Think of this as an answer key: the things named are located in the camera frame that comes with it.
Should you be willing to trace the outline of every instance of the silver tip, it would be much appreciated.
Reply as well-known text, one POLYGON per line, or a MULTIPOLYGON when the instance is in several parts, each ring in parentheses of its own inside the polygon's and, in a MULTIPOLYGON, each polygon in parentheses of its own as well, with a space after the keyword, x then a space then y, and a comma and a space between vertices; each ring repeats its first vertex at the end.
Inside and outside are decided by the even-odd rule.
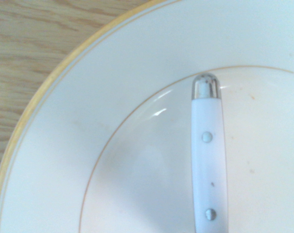
POLYGON ((221 99, 220 84, 217 77, 211 73, 199 74, 193 80, 192 99, 221 99))

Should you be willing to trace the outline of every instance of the white plate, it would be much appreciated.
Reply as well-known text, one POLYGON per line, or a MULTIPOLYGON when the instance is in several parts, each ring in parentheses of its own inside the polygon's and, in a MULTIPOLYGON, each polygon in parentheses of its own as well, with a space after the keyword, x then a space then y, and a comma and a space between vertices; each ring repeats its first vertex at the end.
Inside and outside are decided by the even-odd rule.
POLYGON ((294 233, 294 3, 151 1, 75 50, 0 169, 1 233, 193 233, 190 96, 222 85, 229 232, 294 233))

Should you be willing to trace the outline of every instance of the stain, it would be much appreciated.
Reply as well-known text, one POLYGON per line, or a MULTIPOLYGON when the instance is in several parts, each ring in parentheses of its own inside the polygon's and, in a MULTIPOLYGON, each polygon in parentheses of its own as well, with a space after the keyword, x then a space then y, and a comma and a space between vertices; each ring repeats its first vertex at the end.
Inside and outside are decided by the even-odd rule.
POLYGON ((103 128, 104 130, 106 130, 106 131, 109 131, 109 130, 110 130, 109 125, 103 124, 103 123, 101 123, 101 122, 99 122, 98 125, 99 125, 101 128, 103 128))
POLYGON ((72 121, 72 123, 73 123, 75 126, 77 126, 77 128, 78 128, 79 130, 81 130, 81 131, 85 131, 85 129, 83 128, 83 126, 82 126, 82 124, 81 124, 80 121, 78 121, 78 120, 74 120, 74 121, 72 121))

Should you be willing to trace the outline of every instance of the wood grain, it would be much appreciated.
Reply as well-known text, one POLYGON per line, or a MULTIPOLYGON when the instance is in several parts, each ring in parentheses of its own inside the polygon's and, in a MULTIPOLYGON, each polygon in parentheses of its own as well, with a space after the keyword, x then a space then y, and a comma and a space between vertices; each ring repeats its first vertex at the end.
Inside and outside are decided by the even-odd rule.
POLYGON ((0 161, 46 77, 80 43, 147 0, 0 0, 0 161))

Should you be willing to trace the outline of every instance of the utensil handle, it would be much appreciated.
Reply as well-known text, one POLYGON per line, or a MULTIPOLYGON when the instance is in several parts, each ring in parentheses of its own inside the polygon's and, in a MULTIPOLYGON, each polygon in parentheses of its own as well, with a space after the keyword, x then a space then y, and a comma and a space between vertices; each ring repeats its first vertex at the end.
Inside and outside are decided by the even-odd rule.
POLYGON ((225 135, 220 98, 192 100, 191 159, 197 233, 227 233, 225 135))

